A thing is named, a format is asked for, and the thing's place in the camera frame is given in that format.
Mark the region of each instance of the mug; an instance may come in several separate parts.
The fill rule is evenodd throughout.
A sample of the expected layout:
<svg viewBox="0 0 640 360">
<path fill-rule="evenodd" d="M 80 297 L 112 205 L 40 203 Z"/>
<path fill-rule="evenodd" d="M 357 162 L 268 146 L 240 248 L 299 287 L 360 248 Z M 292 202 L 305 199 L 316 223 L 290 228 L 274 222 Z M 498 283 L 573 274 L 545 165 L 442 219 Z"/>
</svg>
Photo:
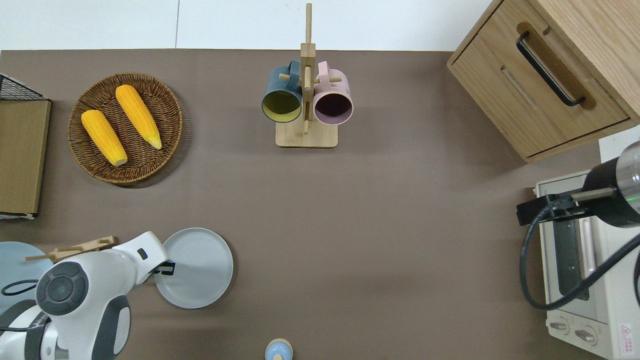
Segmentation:
<svg viewBox="0 0 640 360">
<path fill-rule="evenodd" d="M 329 82 L 330 78 L 342 81 Z M 326 61 L 318 63 L 320 84 L 314 87 L 314 115 L 327 125 L 344 124 L 353 115 L 353 101 L 349 81 L 342 71 L 329 69 Z"/>
<path fill-rule="evenodd" d="M 289 75 L 289 79 L 280 79 L 280 74 Z M 300 61 L 291 60 L 288 67 L 280 66 L 269 75 L 267 88 L 262 98 L 262 112 L 275 122 L 292 122 L 302 111 L 302 86 Z"/>
</svg>

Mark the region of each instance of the pink mug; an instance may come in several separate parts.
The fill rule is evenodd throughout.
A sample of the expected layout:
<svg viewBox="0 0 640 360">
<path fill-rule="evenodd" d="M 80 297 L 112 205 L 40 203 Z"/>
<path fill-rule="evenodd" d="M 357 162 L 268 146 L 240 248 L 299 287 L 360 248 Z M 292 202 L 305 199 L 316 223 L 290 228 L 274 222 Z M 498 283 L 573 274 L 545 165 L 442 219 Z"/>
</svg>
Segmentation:
<svg viewBox="0 0 640 360">
<path fill-rule="evenodd" d="M 329 69 L 326 61 L 318 63 L 320 84 L 314 87 L 314 115 L 327 125 L 344 124 L 353 115 L 353 101 L 349 81 L 342 71 Z M 330 82 L 330 78 L 341 78 Z"/>
</svg>

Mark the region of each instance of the warning label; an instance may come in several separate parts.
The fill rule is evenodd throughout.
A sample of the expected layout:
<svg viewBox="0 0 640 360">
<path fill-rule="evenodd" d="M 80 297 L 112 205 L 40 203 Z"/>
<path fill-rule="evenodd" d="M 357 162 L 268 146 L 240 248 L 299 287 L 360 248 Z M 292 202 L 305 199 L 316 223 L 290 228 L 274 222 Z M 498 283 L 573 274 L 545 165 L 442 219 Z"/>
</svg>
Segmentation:
<svg viewBox="0 0 640 360">
<path fill-rule="evenodd" d="M 622 354 L 624 355 L 634 355 L 634 337 L 631 331 L 631 324 L 620 324 L 620 345 L 622 346 Z"/>
</svg>

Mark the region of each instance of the plate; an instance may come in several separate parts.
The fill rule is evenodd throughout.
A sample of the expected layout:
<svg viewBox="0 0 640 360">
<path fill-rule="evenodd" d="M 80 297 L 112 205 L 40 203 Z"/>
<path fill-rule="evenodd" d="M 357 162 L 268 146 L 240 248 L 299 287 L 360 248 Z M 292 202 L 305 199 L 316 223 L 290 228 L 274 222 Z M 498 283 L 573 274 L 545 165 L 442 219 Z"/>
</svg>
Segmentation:
<svg viewBox="0 0 640 360">
<path fill-rule="evenodd" d="M 116 88 L 133 86 L 156 122 L 162 149 L 142 139 L 116 99 Z M 113 166 L 82 125 L 86 110 L 100 110 L 116 133 L 127 162 Z M 91 176 L 107 183 L 127 185 L 144 180 L 158 172 L 173 156 L 182 136 L 182 109 L 175 94 L 160 80 L 146 74 L 115 74 L 100 80 L 85 91 L 76 102 L 68 125 L 68 142 L 78 165 Z"/>
<path fill-rule="evenodd" d="M 198 309 L 225 293 L 233 277 L 234 259 L 220 235 L 191 227 L 171 235 L 164 248 L 175 269 L 171 276 L 156 274 L 156 284 L 168 302 Z"/>
<path fill-rule="evenodd" d="M 16 241 L 0 242 L 0 288 L 20 280 L 39 280 L 44 273 L 53 266 L 49 259 L 23 261 L 27 256 L 44 255 L 37 247 Z M 15 292 L 28 288 L 34 284 L 21 284 L 10 288 L 9 292 Z M 36 290 L 31 289 L 25 293 L 14 296 L 4 296 L 0 294 L 0 314 L 9 307 L 22 300 L 35 300 Z"/>
</svg>

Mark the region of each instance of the wire rack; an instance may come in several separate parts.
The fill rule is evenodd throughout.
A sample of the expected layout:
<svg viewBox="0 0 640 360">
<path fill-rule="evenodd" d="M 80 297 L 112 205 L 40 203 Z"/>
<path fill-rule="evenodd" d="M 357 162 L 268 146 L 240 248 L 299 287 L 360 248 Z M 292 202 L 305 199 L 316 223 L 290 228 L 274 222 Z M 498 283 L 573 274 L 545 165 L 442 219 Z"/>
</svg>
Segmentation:
<svg viewBox="0 0 640 360">
<path fill-rule="evenodd" d="M 0 101 L 1 100 L 47 100 L 47 98 L 20 84 L 16 80 L 0 74 Z"/>
</svg>

